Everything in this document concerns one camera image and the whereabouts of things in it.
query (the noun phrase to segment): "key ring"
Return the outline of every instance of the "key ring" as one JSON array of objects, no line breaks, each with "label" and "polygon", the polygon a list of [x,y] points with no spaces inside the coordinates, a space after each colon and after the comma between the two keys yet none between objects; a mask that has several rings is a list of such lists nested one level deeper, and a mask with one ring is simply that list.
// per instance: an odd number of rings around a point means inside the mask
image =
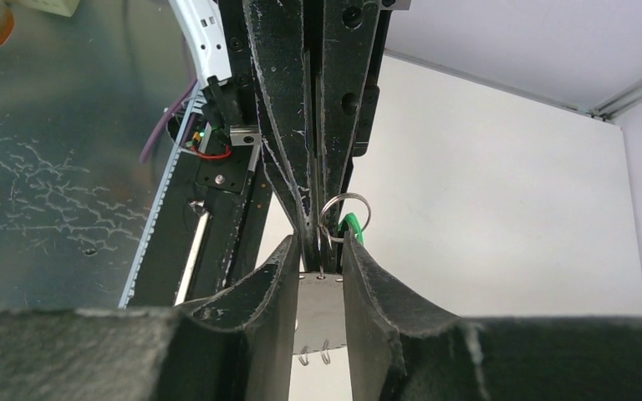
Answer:
[{"label": "key ring", "polygon": [[342,244],[344,239],[338,238],[336,236],[332,236],[329,229],[326,226],[322,225],[320,222],[324,221],[324,217],[326,216],[326,213],[329,212],[329,210],[333,205],[339,203],[340,201],[344,201],[346,199],[356,199],[357,201],[361,201],[365,204],[365,207],[368,208],[368,220],[365,221],[365,224],[363,224],[363,228],[360,229],[360,232],[363,232],[365,231],[366,228],[368,228],[368,224],[370,224],[370,215],[372,213],[372,209],[370,208],[370,203],[368,202],[368,200],[365,199],[363,196],[355,194],[353,192],[346,192],[344,194],[339,194],[331,198],[331,200],[329,200],[326,203],[326,205],[324,205],[324,208],[321,209],[321,214],[318,216],[318,221],[319,221],[318,227],[321,230],[321,232],[324,234],[324,236],[326,236],[326,238],[329,238],[331,241],[336,242],[338,244]]}]

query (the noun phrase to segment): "hole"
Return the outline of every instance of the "hole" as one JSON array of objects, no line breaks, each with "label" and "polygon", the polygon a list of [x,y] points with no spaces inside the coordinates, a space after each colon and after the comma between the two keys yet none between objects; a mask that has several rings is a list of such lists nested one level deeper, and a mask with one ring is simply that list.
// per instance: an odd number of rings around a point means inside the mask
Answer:
[{"label": "hole", "polygon": [[348,7],[343,15],[344,25],[350,29],[356,29],[363,22],[363,12],[357,7]]},{"label": "hole", "polygon": [[341,99],[341,107],[346,115],[353,115],[358,111],[358,96],[353,92],[348,92]]}]

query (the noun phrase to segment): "beige box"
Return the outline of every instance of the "beige box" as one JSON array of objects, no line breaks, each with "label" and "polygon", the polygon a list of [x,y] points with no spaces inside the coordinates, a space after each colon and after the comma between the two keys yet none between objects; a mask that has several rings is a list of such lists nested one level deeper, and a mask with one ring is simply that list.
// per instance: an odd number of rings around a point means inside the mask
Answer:
[{"label": "beige box", "polygon": [[48,13],[72,17],[77,9],[79,0],[12,0],[11,3],[18,3],[26,7],[47,11]]}]

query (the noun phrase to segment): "red wire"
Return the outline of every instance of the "red wire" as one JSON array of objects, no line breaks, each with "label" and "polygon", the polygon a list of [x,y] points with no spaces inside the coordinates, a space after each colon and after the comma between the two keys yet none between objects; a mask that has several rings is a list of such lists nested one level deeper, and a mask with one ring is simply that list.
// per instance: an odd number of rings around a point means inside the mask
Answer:
[{"label": "red wire", "polygon": [[225,145],[225,153],[223,153],[222,155],[206,155],[199,152],[195,147],[189,149],[203,160],[222,160],[232,155],[232,149],[230,149],[230,146],[227,145]]}]

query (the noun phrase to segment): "scratched metal edge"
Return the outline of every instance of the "scratched metal edge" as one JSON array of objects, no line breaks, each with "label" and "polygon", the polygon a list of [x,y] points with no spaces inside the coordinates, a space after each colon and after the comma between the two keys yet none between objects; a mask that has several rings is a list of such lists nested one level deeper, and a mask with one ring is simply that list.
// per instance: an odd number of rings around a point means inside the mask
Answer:
[{"label": "scratched metal edge", "polygon": [[126,308],[129,300],[134,296],[134,286],[136,284],[136,277],[139,275],[139,270],[141,269],[141,262],[144,260],[144,255],[146,254],[146,249],[149,246],[149,240],[151,239],[151,233],[154,231],[154,225],[156,224],[156,219],[159,217],[159,211],[161,210],[161,205],[163,204],[164,196],[168,190],[168,185],[171,183],[171,177],[173,176],[173,170],[176,168],[176,163],[181,156],[181,148],[177,145],[180,144],[181,139],[186,130],[186,125],[188,119],[191,117],[194,107],[199,104],[198,97],[201,96],[200,83],[196,84],[196,87],[193,89],[196,97],[188,102],[186,108],[186,115],[181,121],[181,127],[178,129],[178,135],[176,136],[176,143],[171,149],[171,153],[168,156],[168,161],[166,162],[166,167],[164,169],[164,174],[161,176],[161,182],[159,183],[159,189],[156,192],[154,201],[151,204],[151,212],[149,212],[149,218],[146,220],[146,225],[144,226],[144,231],[141,233],[141,238],[139,239],[139,247],[136,249],[134,259],[131,263],[131,269],[129,271],[129,276],[126,279],[124,285],[124,291],[120,299],[119,308]]}]

